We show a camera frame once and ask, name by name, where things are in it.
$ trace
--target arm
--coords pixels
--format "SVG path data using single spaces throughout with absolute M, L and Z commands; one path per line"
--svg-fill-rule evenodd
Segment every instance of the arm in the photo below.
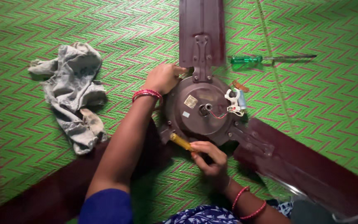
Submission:
M 186 69 L 162 64 L 147 76 L 143 89 L 168 93 L 177 83 L 177 76 Z M 157 98 L 140 96 L 135 100 L 112 136 L 88 188 L 86 198 L 104 189 L 119 189 L 129 193 L 130 179 L 139 160 L 147 125 Z
M 195 141 L 190 144 L 194 150 L 204 152 L 212 158 L 214 163 L 207 165 L 200 155 L 194 152 L 191 154 L 196 165 L 212 182 L 212 185 L 215 186 L 218 191 L 224 194 L 226 198 L 233 204 L 237 194 L 243 187 L 235 180 L 230 180 L 230 177 L 227 175 L 226 154 L 208 141 Z M 243 192 L 239 197 L 233 212 L 240 217 L 248 216 L 258 210 L 262 204 L 263 200 L 254 196 L 251 192 Z M 266 207 L 256 217 L 251 218 L 250 220 L 256 224 L 290 223 L 290 220 L 287 217 L 269 205 L 266 205 Z

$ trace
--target bangle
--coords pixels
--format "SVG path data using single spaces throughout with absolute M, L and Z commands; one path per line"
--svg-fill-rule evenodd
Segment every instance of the bangle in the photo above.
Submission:
M 249 191 L 249 186 L 244 187 L 243 189 L 241 189 L 241 191 L 237 194 L 236 199 L 234 200 L 233 206 L 231 207 L 231 210 L 234 211 L 234 207 L 238 201 L 238 198 L 240 197 L 240 195 L 244 192 L 244 191 Z M 263 202 L 262 206 L 256 210 L 254 213 L 252 213 L 249 216 L 244 216 L 244 217 L 240 217 L 240 219 L 249 219 L 252 218 L 254 216 L 256 216 L 257 214 L 259 214 L 264 208 L 266 207 L 266 201 Z
M 136 93 L 133 94 L 132 97 L 132 103 L 135 102 L 135 100 L 140 97 L 140 96 L 145 96 L 145 95 L 150 95 L 150 96 L 155 96 L 160 100 L 160 105 L 162 105 L 162 96 L 161 94 L 159 94 L 158 92 L 151 90 L 151 89 L 143 89 L 143 90 L 139 90 Z

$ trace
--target woven mat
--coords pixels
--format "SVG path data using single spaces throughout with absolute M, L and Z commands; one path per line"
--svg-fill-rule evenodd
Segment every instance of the woven mat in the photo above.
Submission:
M 97 79 L 109 98 L 99 114 L 112 134 L 147 72 L 177 62 L 178 9 L 178 0 L 0 0 L 2 202 L 75 159 L 42 87 L 27 72 L 29 62 L 55 58 L 60 44 L 93 46 L 103 58 Z M 243 71 L 219 67 L 214 74 L 251 89 L 250 115 L 358 174 L 358 1 L 225 0 L 225 19 L 227 55 L 318 54 Z M 282 192 L 242 175 L 233 159 L 229 166 L 261 198 Z M 182 157 L 144 176 L 132 187 L 135 221 L 209 203 L 210 189 L 199 181 L 198 168 Z

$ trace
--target blue sleeve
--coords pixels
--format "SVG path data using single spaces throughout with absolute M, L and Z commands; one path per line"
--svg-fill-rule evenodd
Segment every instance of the blue sleeve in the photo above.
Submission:
M 132 224 L 131 197 L 118 189 L 96 192 L 82 205 L 78 224 Z

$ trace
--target green screwdriver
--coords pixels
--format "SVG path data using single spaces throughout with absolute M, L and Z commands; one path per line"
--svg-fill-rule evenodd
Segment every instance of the green screwdriver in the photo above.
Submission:
M 250 56 L 232 56 L 230 63 L 232 65 L 247 64 L 247 63 L 259 63 L 263 60 L 277 60 L 277 59 L 288 59 L 288 58 L 314 58 L 317 55 L 295 55 L 295 56 L 279 56 L 279 57 L 250 57 Z

